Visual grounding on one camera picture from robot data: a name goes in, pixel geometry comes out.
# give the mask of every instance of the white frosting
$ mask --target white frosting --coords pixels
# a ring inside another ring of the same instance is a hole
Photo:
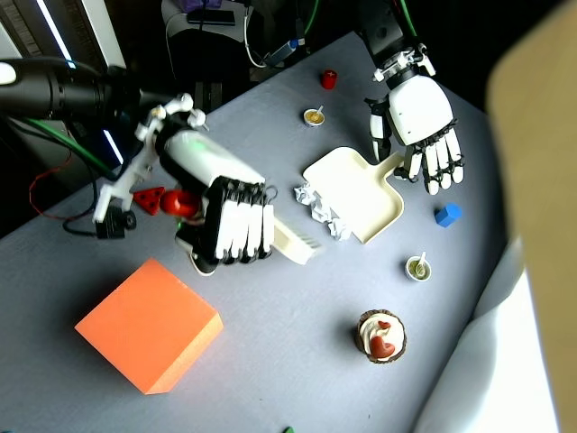
[[[389,322],[389,329],[382,329],[379,322]],[[385,343],[391,343],[395,346],[395,352],[386,358],[377,358],[379,361],[387,361],[392,356],[398,354],[403,348],[405,342],[405,328],[400,321],[388,314],[377,313],[367,318],[361,325],[361,340],[364,345],[364,351],[367,355],[371,354],[371,340],[380,336]]]

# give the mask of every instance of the dark background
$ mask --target dark background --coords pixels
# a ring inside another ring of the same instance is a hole
[[[73,0],[66,3],[70,4],[70,16],[78,14]],[[138,75],[144,88],[194,94],[196,80],[217,80],[225,83],[225,102],[262,79],[251,78],[242,44],[187,31],[169,41],[175,81],[169,66],[160,0],[106,0],[105,3],[126,65]],[[487,80],[499,58],[561,2],[407,0],[407,3],[417,33],[427,45],[435,65],[435,78],[483,109]],[[274,16],[277,34],[270,40],[263,40],[263,19],[254,15],[249,40],[255,50],[263,53],[279,41],[285,41],[294,28],[297,11],[306,21],[312,5],[311,0],[298,0],[298,3],[287,0]],[[315,24],[307,36],[307,50],[294,55],[291,61],[298,61],[354,30],[355,8],[356,2],[321,0]],[[0,217],[0,236],[36,215],[28,204],[28,186],[36,174],[49,168],[21,149],[18,141],[18,136],[0,122],[0,157],[5,167],[0,170],[0,182],[5,186],[5,203],[9,204]],[[37,190],[37,201],[40,207],[46,208],[71,192],[56,179],[47,179]]]

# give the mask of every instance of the blue cube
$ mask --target blue cube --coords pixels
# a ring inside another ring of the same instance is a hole
[[[435,213],[436,223],[443,227],[448,227],[461,217],[463,212],[461,208],[454,203],[449,203],[437,213]]]

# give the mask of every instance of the green cable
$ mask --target green cable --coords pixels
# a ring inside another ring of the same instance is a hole
[[[318,9],[319,3],[320,0],[315,0],[315,6],[313,6],[313,12],[311,13],[310,18],[308,18],[307,27],[305,27],[305,34],[307,34],[310,28],[313,26],[313,22],[315,21],[316,17],[316,10]]]
[[[73,150],[77,151],[78,153],[81,153],[82,156],[84,156],[87,160],[93,162],[101,170],[104,170],[107,173],[111,172],[108,169],[108,167],[106,167],[106,165],[102,161],[100,161],[95,155],[93,155],[91,152],[87,151],[80,144],[76,143],[76,141],[72,140],[70,137],[64,135],[60,131],[57,131],[56,129],[48,126],[47,124],[45,124],[44,122],[42,122],[40,120],[26,119],[26,122],[30,125],[35,126],[38,129],[42,130],[43,132],[45,132],[50,137],[55,138],[56,140],[60,141],[63,144],[66,144],[68,147],[72,148]]]
[[[411,34],[416,38],[417,32],[415,31],[415,26],[411,21],[411,16],[408,14],[407,4],[405,3],[405,0],[399,0],[399,1],[401,7],[403,8],[403,14],[405,14],[405,19],[407,20],[408,29],[411,31]]]

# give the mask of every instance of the light strip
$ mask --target light strip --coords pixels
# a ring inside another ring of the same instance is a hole
[[[44,0],[36,0],[36,3],[38,4],[38,7],[40,7],[42,15],[44,15],[44,19],[46,20],[46,24],[48,24],[48,26],[50,27],[50,31],[52,32],[54,39],[56,39],[56,43],[60,47],[60,51],[62,51],[64,59],[69,61],[68,64],[72,69],[76,69],[76,65],[72,62],[72,57],[70,56],[69,49],[66,48],[66,45],[62,40],[62,36],[60,36],[58,28],[56,27],[54,20],[52,20],[52,15],[50,15],[50,12],[48,11],[46,4],[44,4]]]
[[[116,155],[118,162],[120,162],[121,165],[124,164],[123,155],[120,154],[118,147],[116,147],[116,143],[114,142],[112,135],[110,135],[110,133],[106,129],[103,130],[103,132],[105,133],[106,140],[108,140],[108,142],[110,143],[110,147],[112,147],[112,150],[114,151],[114,155]]]

